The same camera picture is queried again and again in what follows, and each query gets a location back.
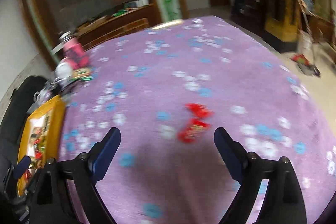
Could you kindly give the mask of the small red candy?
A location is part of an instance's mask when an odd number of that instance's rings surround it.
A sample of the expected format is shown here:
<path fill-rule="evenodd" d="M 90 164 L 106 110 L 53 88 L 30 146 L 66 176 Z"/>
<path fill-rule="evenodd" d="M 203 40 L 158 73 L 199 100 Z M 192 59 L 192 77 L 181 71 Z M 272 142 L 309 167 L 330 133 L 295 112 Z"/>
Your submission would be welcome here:
<path fill-rule="evenodd" d="M 213 112 L 205 105 L 196 104 L 196 103 L 187 103 L 185 107 L 192 112 L 192 114 L 199 118 L 205 119 L 213 115 Z"/>
<path fill-rule="evenodd" d="M 199 119 L 190 120 L 189 124 L 178 133 L 177 138 L 183 143 L 194 143 L 198 137 L 211 127 L 210 124 Z"/>

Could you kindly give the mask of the purple floral tablecloth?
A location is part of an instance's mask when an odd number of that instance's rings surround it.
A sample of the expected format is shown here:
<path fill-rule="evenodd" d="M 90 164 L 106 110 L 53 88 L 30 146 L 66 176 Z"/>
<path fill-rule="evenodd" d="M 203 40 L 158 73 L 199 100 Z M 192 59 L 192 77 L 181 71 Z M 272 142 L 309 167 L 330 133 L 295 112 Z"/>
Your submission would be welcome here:
<path fill-rule="evenodd" d="M 60 159 L 111 127 L 121 144 L 96 185 L 118 223 L 218 223 L 239 188 L 214 143 L 224 127 L 264 159 L 286 156 L 313 223 L 335 192 L 335 136 L 311 91 L 271 51 L 215 16 L 144 30 L 88 52 L 93 79 L 70 96 Z M 185 104 L 207 106 L 199 119 Z M 194 143 L 192 119 L 211 125 Z"/>

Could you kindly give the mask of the white remote control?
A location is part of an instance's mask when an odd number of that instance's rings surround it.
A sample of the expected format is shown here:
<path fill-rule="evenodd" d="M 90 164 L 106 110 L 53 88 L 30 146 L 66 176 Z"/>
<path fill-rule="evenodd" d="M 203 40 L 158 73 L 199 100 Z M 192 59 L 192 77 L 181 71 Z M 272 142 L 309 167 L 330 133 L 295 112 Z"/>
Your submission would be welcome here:
<path fill-rule="evenodd" d="M 184 23 L 183 19 L 175 19 L 175 20 L 171 20 L 169 22 L 158 24 L 158 25 L 152 27 L 151 30 L 160 30 L 160 29 L 164 29 L 164 28 L 169 28 L 171 26 L 180 25 L 182 23 Z"/>

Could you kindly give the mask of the pink sleeved water bottle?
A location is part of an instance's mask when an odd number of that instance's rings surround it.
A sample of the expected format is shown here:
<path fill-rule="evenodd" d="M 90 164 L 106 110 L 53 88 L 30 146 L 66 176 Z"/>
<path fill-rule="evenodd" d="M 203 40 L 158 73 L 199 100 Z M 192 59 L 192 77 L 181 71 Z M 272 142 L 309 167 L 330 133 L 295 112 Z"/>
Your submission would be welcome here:
<path fill-rule="evenodd" d="M 76 70 L 89 65 L 89 58 L 74 34 L 70 31 L 65 32 L 60 36 L 60 41 L 63 43 L 66 61 L 72 69 Z"/>

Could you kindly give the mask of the yellow taped foam box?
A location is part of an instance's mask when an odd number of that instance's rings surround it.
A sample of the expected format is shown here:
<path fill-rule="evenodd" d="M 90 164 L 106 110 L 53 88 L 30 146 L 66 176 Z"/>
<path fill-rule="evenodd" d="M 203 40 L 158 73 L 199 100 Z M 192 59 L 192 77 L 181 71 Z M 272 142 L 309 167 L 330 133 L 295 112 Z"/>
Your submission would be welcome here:
<path fill-rule="evenodd" d="M 54 96 L 28 116 L 19 145 L 18 160 L 29 156 L 31 164 L 18 179 L 19 196 L 24 194 L 27 184 L 49 158 L 58 158 L 65 110 L 66 105 L 61 96 Z"/>

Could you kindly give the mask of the black sofa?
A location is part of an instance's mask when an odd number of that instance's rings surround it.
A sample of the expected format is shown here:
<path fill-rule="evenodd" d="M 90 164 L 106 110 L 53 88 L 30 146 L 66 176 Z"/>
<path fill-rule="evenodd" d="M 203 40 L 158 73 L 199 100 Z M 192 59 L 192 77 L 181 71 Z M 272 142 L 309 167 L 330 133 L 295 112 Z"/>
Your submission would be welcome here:
<path fill-rule="evenodd" d="M 44 87 L 46 81 L 42 76 L 29 76 L 14 89 L 1 121 L 1 161 L 16 162 L 27 112 L 34 103 L 34 94 Z"/>

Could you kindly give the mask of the white round device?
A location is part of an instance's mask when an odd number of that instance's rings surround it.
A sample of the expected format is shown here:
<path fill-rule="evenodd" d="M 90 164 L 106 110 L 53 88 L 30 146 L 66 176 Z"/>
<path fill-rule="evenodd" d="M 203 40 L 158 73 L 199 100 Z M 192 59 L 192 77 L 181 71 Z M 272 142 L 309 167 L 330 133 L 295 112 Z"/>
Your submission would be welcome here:
<path fill-rule="evenodd" d="M 57 80 L 68 81 L 72 79 L 73 69 L 68 62 L 61 62 L 55 69 L 55 76 Z"/>

